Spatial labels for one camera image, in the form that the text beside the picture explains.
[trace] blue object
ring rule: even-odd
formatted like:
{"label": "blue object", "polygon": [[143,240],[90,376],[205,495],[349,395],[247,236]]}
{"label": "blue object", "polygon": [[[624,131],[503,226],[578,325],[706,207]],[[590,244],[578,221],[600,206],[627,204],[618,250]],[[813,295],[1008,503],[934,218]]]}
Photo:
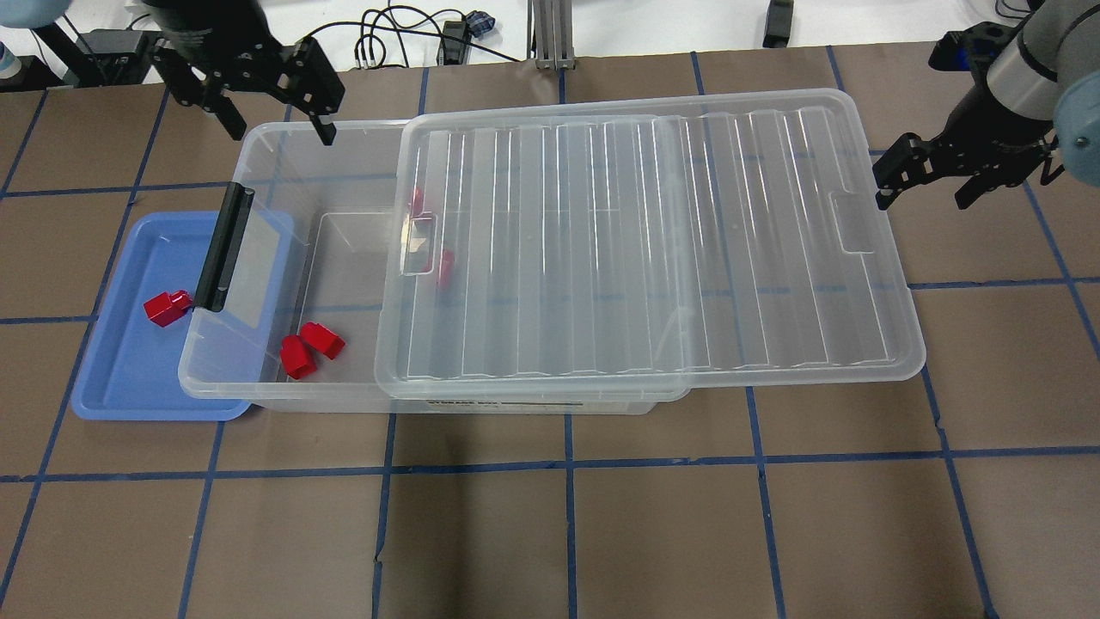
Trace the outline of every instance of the blue object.
{"label": "blue object", "polygon": [[191,314],[162,329],[143,307],[162,291],[194,291],[217,219],[213,211],[157,212],[134,224],[73,391],[78,417],[228,421],[251,406],[184,394],[177,369]]}
{"label": "blue object", "polygon": [[483,34],[493,30],[496,25],[496,18],[485,11],[471,11],[466,15],[466,25],[470,26],[470,34],[481,38]]}
{"label": "blue object", "polygon": [[1100,187],[1100,70],[1066,90],[1054,110],[1054,128],[1066,169]]}
{"label": "blue object", "polygon": [[73,0],[0,0],[0,25],[42,27],[68,10]]}

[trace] cable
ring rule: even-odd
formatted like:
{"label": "cable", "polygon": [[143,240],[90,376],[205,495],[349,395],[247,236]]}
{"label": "cable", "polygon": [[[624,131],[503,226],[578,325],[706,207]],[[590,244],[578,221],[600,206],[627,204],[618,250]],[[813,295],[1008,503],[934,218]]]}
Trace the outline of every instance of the cable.
{"label": "cable", "polygon": [[373,67],[370,65],[370,63],[367,63],[366,66],[362,66],[361,65],[360,68],[369,68],[370,69],[370,68],[377,68],[378,66],[384,65],[385,62],[386,62],[386,55],[387,55],[386,54],[386,44],[383,43],[382,38],[380,38],[377,35],[371,34],[371,33],[364,34],[363,36],[361,36],[359,38],[359,42],[355,43],[355,62],[359,63],[359,58],[360,58],[360,56],[359,56],[359,49],[362,46],[364,38],[371,38],[371,43],[374,43],[375,41],[378,42],[378,45],[382,46],[382,58],[378,60],[378,64],[375,65],[375,66],[373,66]]}
{"label": "cable", "polygon": [[[387,9],[383,9],[382,11],[378,11],[377,9],[367,9],[367,10],[363,11],[363,15],[359,20],[360,21],[360,26],[359,26],[359,42],[355,43],[355,65],[356,66],[362,66],[359,63],[360,56],[362,56],[363,60],[366,62],[367,49],[363,45],[363,41],[367,37],[367,33],[366,33],[366,18],[367,18],[367,15],[370,15],[371,13],[377,13],[377,15],[374,18],[374,23],[372,24],[371,33],[370,33],[370,37],[371,37],[371,47],[370,47],[371,60],[374,59],[374,42],[378,41],[380,43],[382,43],[382,38],[378,37],[378,36],[376,36],[374,34],[374,26],[377,25],[378,19],[384,15],[387,20],[389,20],[389,23],[393,24],[394,27],[402,27],[400,24],[398,24],[396,21],[394,21],[394,18],[385,14],[385,12],[388,11],[388,10],[389,9],[387,8]],[[405,49],[405,40],[402,38],[402,33],[399,33],[399,32],[397,33],[397,44],[400,45],[400,47],[402,47],[402,57],[405,58],[405,66],[407,67],[407,66],[409,66],[409,55],[408,55],[408,52]],[[384,64],[385,62],[386,62],[386,54],[385,54],[385,52],[383,52],[382,59],[378,60],[378,64]]]}
{"label": "cable", "polygon": [[138,22],[140,22],[141,20],[143,20],[145,18],[151,18],[151,16],[153,16],[153,13],[145,13],[144,15],[136,16],[136,18],[134,18],[134,21],[130,22],[130,25],[125,26],[122,30],[133,30],[134,25],[136,25]]}
{"label": "cable", "polygon": [[[1004,10],[1015,11],[1019,14],[1005,13],[1003,10],[1001,10],[1002,7],[1004,8]],[[1009,4],[1007,0],[994,0],[993,10],[997,12],[998,15],[1007,20],[1015,20],[1015,21],[1023,21],[1024,19],[1026,19],[1027,15],[1032,13],[1030,9],[1018,9]]]}
{"label": "cable", "polygon": [[69,27],[73,29],[73,33],[76,34],[76,40],[79,41],[80,43],[84,43],[84,48],[88,51],[88,54],[91,54],[91,62],[92,64],[96,65],[96,68],[99,69],[99,76],[103,78],[103,86],[107,86],[108,81],[107,71],[103,70],[103,65],[99,64],[99,56],[96,55],[96,52],[91,48],[91,45],[88,45],[88,42],[85,41],[84,35],[80,34],[80,31],[77,30],[75,25],[73,25],[73,21],[68,19],[68,14],[62,13],[62,19],[64,19],[65,23],[69,24]]}
{"label": "cable", "polygon": [[[319,26],[315,27],[314,30],[309,31],[306,34],[306,36],[314,36],[318,32],[328,30],[330,27],[336,27],[338,25],[360,25],[360,22],[351,22],[351,21],[329,22],[327,24],[319,25]],[[435,32],[421,32],[419,30],[393,29],[393,27],[386,27],[386,26],[383,26],[383,25],[380,25],[380,26],[376,26],[376,27],[378,30],[383,31],[383,32],[403,32],[405,34],[416,34],[418,36],[433,36],[436,38],[443,38],[443,40],[447,40],[447,41],[457,41],[459,43],[463,43],[463,44],[469,45],[469,46],[471,46],[471,47],[473,47],[475,49],[481,49],[482,52],[487,52],[490,54],[493,54],[494,56],[497,56],[499,58],[504,58],[506,60],[512,60],[514,63],[522,62],[519,58],[514,58],[514,57],[512,57],[512,56],[509,56],[507,54],[502,54],[501,52],[497,52],[496,49],[492,49],[490,47],[486,47],[484,45],[479,45],[476,43],[468,43],[468,42],[463,41],[462,38],[459,38],[458,36],[451,36],[449,34],[438,34],[438,33],[435,33]]]}
{"label": "cable", "polygon": [[[369,48],[364,47],[364,45],[363,45],[363,36],[365,35],[366,19],[367,19],[367,16],[371,13],[375,13],[374,21],[371,22],[371,33],[374,32],[375,27],[378,25],[378,20],[382,19],[382,18],[386,18],[386,21],[388,21],[391,23],[391,25],[393,25],[394,27],[396,27],[396,29],[404,29],[404,30],[417,29],[417,27],[419,27],[419,26],[421,26],[421,25],[430,22],[431,25],[435,26],[436,32],[442,34],[443,29],[441,29],[439,26],[439,23],[436,22],[436,18],[438,18],[439,15],[442,15],[444,13],[458,13],[458,15],[461,19],[465,19],[465,16],[466,16],[465,13],[463,13],[462,11],[460,11],[458,9],[442,9],[442,10],[436,11],[435,13],[432,13],[432,14],[429,15],[428,13],[426,13],[425,11],[421,11],[420,9],[417,9],[416,7],[409,7],[407,4],[393,4],[392,2],[393,2],[393,0],[388,0],[386,8],[383,9],[383,10],[381,10],[381,11],[378,11],[376,9],[367,9],[367,10],[363,11],[363,15],[360,18],[360,22],[361,22],[362,25],[359,29],[360,41],[359,41],[359,44],[358,44],[356,54],[362,55],[364,58],[366,56],[370,56],[370,58],[372,60],[374,59],[374,40],[373,38],[371,40],[371,44],[370,44]],[[421,19],[420,21],[418,21],[418,22],[416,22],[414,24],[403,24],[403,23],[398,22],[396,15],[393,14],[393,12],[395,10],[398,10],[398,9],[403,9],[403,10],[407,10],[407,11],[413,11],[413,12],[419,13],[420,16],[422,16],[424,19]],[[408,53],[405,49],[405,40],[402,38],[402,33],[400,32],[397,33],[397,42],[402,46],[402,57],[405,58],[405,66],[408,67],[409,66],[409,56],[408,56]]]}
{"label": "cable", "polygon": [[[391,13],[393,13],[393,11],[395,11],[397,9],[403,9],[403,10],[407,10],[407,11],[413,11],[413,12],[419,13],[424,19],[420,20],[419,22],[417,22],[414,25],[403,25],[399,22],[397,22],[396,18],[394,18],[391,14]],[[396,29],[413,30],[413,29],[416,29],[417,26],[419,26],[419,25],[421,25],[424,23],[431,22],[431,25],[435,26],[437,33],[439,33],[439,34],[443,33],[443,29],[439,27],[439,24],[436,23],[436,20],[432,18],[432,15],[429,15],[428,13],[421,11],[420,9],[417,9],[416,7],[409,7],[407,4],[387,4],[387,7],[385,9],[383,9],[382,11],[378,11],[378,14],[374,16],[374,21],[371,22],[371,33],[372,34],[374,33],[374,29],[377,27],[377,25],[378,25],[378,20],[381,18],[383,18],[383,16],[385,16],[387,20],[389,20],[389,23],[393,24],[393,26],[396,27]],[[404,42],[404,40],[402,40],[402,33],[400,32],[397,33],[397,41],[402,44],[402,53],[405,54],[405,42]],[[371,41],[370,54],[371,54],[371,59],[374,59],[374,41],[373,40]],[[408,54],[405,54],[405,66],[409,66]]]}

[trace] transparent storage box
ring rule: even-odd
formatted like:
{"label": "transparent storage box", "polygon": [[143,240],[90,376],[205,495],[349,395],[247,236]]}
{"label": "transparent storage box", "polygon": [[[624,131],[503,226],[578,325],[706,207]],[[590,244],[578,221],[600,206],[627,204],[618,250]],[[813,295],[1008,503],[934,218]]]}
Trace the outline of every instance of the transparent storage box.
{"label": "transparent storage box", "polygon": [[[179,383],[189,396],[308,412],[585,409],[580,395],[553,406],[425,402],[395,400],[376,385],[374,351],[406,122],[339,122],[332,146],[322,145],[308,122],[270,123],[249,133],[233,175],[249,194],[227,192],[227,202],[242,202],[235,229],[243,233],[235,253],[226,247],[235,259],[220,265],[224,298],[217,308],[196,307],[179,361]],[[222,210],[228,212],[226,205]],[[231,239],[231,231],[223,232]],[[315,355],[317,373],[295,382],[282,368],[279,349],[283,338],[307,322],[328,327],[346,346],[336,361]],[[659,399],[682,395],[604,399],[585,412],[645,413]]]}
{"label": "transparent storage box", "polygon": [[424,115],[375,357],[395,398],[901,380],[924,345],[851,99]]}
{"label": "transparent storage box", "polygon": [[[696,387],[900,380],[924,363],[843,92],[338,128],[332,146],[308,123],[245,139],[249,203],[219,302],[191,320],[188,395],[642,413]],[[279,347],[306,322],[348,345],[294,382]]]}

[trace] black handle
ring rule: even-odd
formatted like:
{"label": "black handle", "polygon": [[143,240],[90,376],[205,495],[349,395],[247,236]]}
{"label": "black handle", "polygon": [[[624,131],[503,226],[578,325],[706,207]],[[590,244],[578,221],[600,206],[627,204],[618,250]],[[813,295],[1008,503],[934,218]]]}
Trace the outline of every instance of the black handle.
{"label": "black handle", "polygon": [[237,254],[241,251],[241,239],[244,237],[244,226],[249,223],[255,194],[240,183],[230,183],[226,187],[226,198],[221,202],[218,222],[213,225],[213,236],[202,263],[202,274],[195,288],[196,307],[221,312],[226,306],[229,281],[233,278]]}

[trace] red block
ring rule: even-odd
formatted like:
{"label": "red block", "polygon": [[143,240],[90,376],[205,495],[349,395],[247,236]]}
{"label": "red block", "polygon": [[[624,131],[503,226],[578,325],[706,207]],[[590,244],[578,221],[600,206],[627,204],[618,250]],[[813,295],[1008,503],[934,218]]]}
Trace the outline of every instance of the red block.
{"label": "red block", "polygon": [[320,323],[306,323],[301,325],[301,331],[298,335],[301,336],[301,340],[306,341],[306,344],[312,346],[318,353],[329,360],[336,360],[337,355],[344,347],[343,339]]}
{"label": "red block", "polygon": [[283,369],[294,380],[301,380],[317,372],[314,356],[306,349],[306,343],[296,335],[283,339],[283,350],[278,352],[278,356],[283,361]]}
{"label": "red block", "polygon": [[184,318],[191,308],[191,295],[179,289],[169,295],[166,291],[145,301],[145,316],[162,328],[166,328]]}

